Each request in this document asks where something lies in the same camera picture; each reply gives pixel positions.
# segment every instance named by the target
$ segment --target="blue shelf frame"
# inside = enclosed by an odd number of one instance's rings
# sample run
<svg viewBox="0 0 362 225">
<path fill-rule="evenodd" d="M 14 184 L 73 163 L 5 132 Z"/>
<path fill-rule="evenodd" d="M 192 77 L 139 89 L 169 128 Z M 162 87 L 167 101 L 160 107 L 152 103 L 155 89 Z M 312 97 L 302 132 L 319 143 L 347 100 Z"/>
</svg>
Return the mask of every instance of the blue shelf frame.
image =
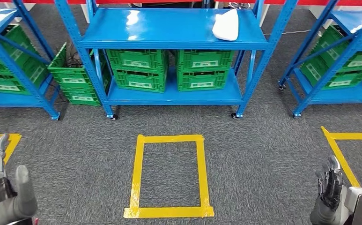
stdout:
<svg viewBox="0 0 362 225">
<path fill-rule="evenodd" d="M 330 0 L 324 8 L 323 13 L 313 25 L 308 36 L 299 47 L 297 53 L 279 80 L 279 89 L 283 90 L 287 83 L 291 92 L 296 98 L 297 106 L 293 109 L 294 118 L 301 117 L 301 112 L 309 105 L 328 105 L 362 103 L 362 82 L 352 88 L 335 90 L 322 90 L 337 71 L 358 51 L 362 51 L 362 12 L 332 11 L 338 0 Z M 315 38 L 321 26 L 328 20 L 333 19 L 346 33 L 347 36 L 333 43 L 332 45 L 302 59 L 309 44 Z M 298 68 L 303 62 L 318 56 L 328 49 L 340 44 L 345 40 L 351 40 L 348 47 L 331 65 L 327 72 L 320 78 L 317 84 L 312 87 L 306 77 Z M 299 86 L 302 88 L 304 97 L 301 97 L 292 83 L 292 76 L 295 76 Z"/>
<path fill-rule="evenodd" d="M 1 16 L 0 20 L 0 33 L 3 31 L 6 26 L 15 18 L 22 17 L 27 25 L 32 30 L 33 34 L 36 36 L 39 44 L 43 47 L 45 53 L 47 54 L 50 61 L 54 58 L 54 53 L 49 47 L 48 43 L 44 39 L 42 33 L 38 29 L 36 23 L 33 21 L 29 12 L 25 8 L 21 0 L 13 0 L 16 8 L 14 9 L 0 9 L 0 14 L 7 14 L 5 17 Z M 3 40 L 15 48 L 24 51 L 26 54 L 36 58 L 37 60 L 49 64 L 49 62 L 37 54 L 26 50 L 22 46 L 14 43 L 13 41 L 5 38 L 0 35 L 0 40 Z M 56 87 L 54 93 L 50 99 L 46 99 L 45 95 L 48 90 L 48 86 L 52 81 L 52 75 L 49 74 L 40 87 L 36 87 L 30 79 L 24 74 L 21 68 L 14 62 L 14 60 L 7 54 L 4 48 L 0 44 L 0 60 L 4 65 L 18 78 L 18 80 L 24 85 L 24 87 L 29 91 L 30 95 L 18 95 L 18 94 L 9 94 L 9 93 L 0 93 L 0 107 L 42 107 L 47 113 L 51 116 L 52 120 L 59 119 L 59 112 L 54 108 L 54 102 L 59 94 L 59 87 Z"/>
<path fill-rule="evenodd" d="M 203 1 L 203 7 L 207 7 L 207 2 Z M 239 37 L 230 42 L 215 38 L 211 32 L 215 16 L 225 13 L 226 9 L 97 8 L 95 0 L 86 0 L 90 25 L 82 36 L 66 0 L 55 0 L 64 25 L 102 102 L 106 117 L 112 119 L 117 118 L 111 109 L 112 105 L 237 105 L 236 117 L 242 117 L 297 0 L 287 0 L 284 3 L 268 39 L 263 35 L 257 20 L 260 18 L 263 2 L 256 0 L 252 10 L 238 10 Z M 107 94 L 103 89 L 101 71 L 99 67 L 93 66 L 88 55 L 88 49 L 97 52 L 97 49 L 105 48 L 232 49 L 239 50 L 239 54 L 222 90 L 178 92 L 175 75 L 170 70 L 164 93 L 122 90 L 112 81 Z M 236 76 L 246 50 L 251 51 L 251 60 L 246 91 L 241 94 Z M 257 50 L 262 51 L 262 56 L 254 69 Z M 95 61 L 96 65 L 100 65 L 97 54 Z"/>
</svg>

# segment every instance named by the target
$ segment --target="stacked crates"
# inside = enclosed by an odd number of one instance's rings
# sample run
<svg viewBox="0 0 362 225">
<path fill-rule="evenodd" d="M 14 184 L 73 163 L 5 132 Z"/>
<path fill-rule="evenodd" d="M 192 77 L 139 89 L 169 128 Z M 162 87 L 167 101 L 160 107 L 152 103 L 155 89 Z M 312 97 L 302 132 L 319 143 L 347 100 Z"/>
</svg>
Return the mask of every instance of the stacked crates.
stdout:
<svg viewBox="0 0 362 225">
<path fill-rule="evenodd" d="M 178 91 L 222 89 L 233 55 L 229 50 L 178 50 Z"/>
<path fill-rule="evenodd" d="M 113 76 L 120 88 L 164 92 L 168 51 L 161 49 L 107 49 Z"/>
<path fill-rule="evenodd" d="M 330 26 L 318 40 L 311 54 L 328 47 L 332 43 L 343 38 L 346 34 L 339 26 Z M 308 78 L 310 84 L 315 86 L 319 79 L 326 73 L 329 67 L 339 58 L 347 48 L 350 41 L 323 52 L 319 56 L 302 64 L 301 72 Z M 362 52 L 356 53 L 346 62 L 323 89 L 348 88 L 358 85 L 362 81 Z"/>
<path fill-rule="evenodd" d="M 105 91 L 111 83 L 111 75 L 106 60 L 100 55 L 101 71 L 103 77 L 103 86 Z M 86 69 L 82 67 L 66 67 L 66 42 L 55 56 L 54 60 L 48 66 L 48 70 L 52 73 L 55 81 L 61 85 L 62 92 L 74 105 L 92 105 L 100 106 L 99 100 L 94 86 L 92 85 Z"/>
<path fill-rule="evenodd" d="M 25 32 L 19 25 L 8 25 L 1 35 L 32 51 L 33 53 L 38 54 L 28 36 L 26 36 Z M 16 64 L 24 71 L 25 75 L 29 77 L 32 83 L 39 88 L 48 75 L 46 65 L 4 41 L 0 41 L 0 44 L 16 62 Z M 0 92 L 25 95 L 29 94 L 28 90 L 26 90 L 21 82 L 12 74 L 1 60 Z"/>
</svg>

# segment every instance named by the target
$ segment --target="robotic arm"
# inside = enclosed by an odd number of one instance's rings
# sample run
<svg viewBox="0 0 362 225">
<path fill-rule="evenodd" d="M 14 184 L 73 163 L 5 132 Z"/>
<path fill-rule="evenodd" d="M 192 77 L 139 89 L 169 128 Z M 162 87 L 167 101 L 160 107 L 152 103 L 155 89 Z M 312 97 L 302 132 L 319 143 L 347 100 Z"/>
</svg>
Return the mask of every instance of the robotic arm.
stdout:
<svg viewBox="0 0 362 225">
<path fill-rule="evenodd" d="M 0 225 L 33 225 L 37 202 L 28 169 L 18 166 L 15 174 L 18 193 L 14 191 L 4 169 L 5 145 L 8 134 L 0 137 Z"/>
<path fill-rule="evenodd" d="M 329 157 L 330 167 L 317 173 L 318 196 L 310 213 L 313 225 L 362 225 L 362 188 L 343 185 L 340 164 Z"/>
</svg>

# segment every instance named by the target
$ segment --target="gray robot hand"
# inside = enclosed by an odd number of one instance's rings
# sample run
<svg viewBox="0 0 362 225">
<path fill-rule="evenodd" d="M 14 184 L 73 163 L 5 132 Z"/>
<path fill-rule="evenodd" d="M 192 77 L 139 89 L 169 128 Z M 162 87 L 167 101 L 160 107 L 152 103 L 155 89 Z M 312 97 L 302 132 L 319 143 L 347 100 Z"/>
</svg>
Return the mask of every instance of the gray robot hand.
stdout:
<svg viewBox="0 0 362 225">
<path fill-rule="evenodd" d="M 318 196 L 313 211 L 310 214 L 310 221 L 313 225 L 339 225 L 342 213 L 340 202 L 342 192 L 342 172 L 340 164 L 335 156 L 328 158 L 330 168 L 318 176 Z"/>
<path fill-rule="evenodd" d="M 13 190 L 4 169 L 3 158 L 8 137 L 8 134 L 0 137 L 0 225 L 32 225 L 32 216 L 37 211 L 37 202 L 28 169 L 20 165 L 16 170 L 18 193 Z"/>
</svg>

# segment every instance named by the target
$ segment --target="yellow tape square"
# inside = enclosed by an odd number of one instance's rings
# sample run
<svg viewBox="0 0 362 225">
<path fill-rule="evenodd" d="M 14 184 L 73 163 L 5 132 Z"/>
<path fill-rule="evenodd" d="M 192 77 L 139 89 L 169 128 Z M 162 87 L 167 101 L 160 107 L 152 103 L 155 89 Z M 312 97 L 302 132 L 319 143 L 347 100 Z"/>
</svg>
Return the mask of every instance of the yellow tape square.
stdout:
<svg viewBox="0 0 362 225">
<path fill-rule="evenodd" d="M 199 207 L 139 208 L 142 175 L 143 150 L 145 143 L 196 142 L 197 167 L 199 174 Z M 176 217 L 213 217 L 210 206 L 206 158 L 204 155 L 203 135 L 143 136 L 138 135 L 135 148 L 133 183 L 131 187 L 130 207 L 124 208 L 124 218 L 176 218 Z"/>
<path fill-rule="evenodd" d="M 330 145 L 332 151 L 340 162 L 340 165 L 346 177 L 350 181 L 350 184 L 353 187 L 360 187 L 360 183 L 357 181 L 355 175 L 350 169 L 350 166 L 343 156 L 342 151 L 338 147 L 336 140 L 362 140 L 362 133 L 330 133 L 323 126 L 321 126 L 321 129 L 323 130 L 323 133 L 327 138 L 328 144 Z"/>
<path fill-rule="evenodd" d="M 21 139 L 22 135 L 20 134 L 10 134 L 10 137 L 8 138 L 8 146 L 6 148 L 6 156 L 4 157 L 4 164 L 8 162 L 10 159 L 10 156 L 13 154 L 15 147 L 17 146 L 19 140 Z"/>
</svg>

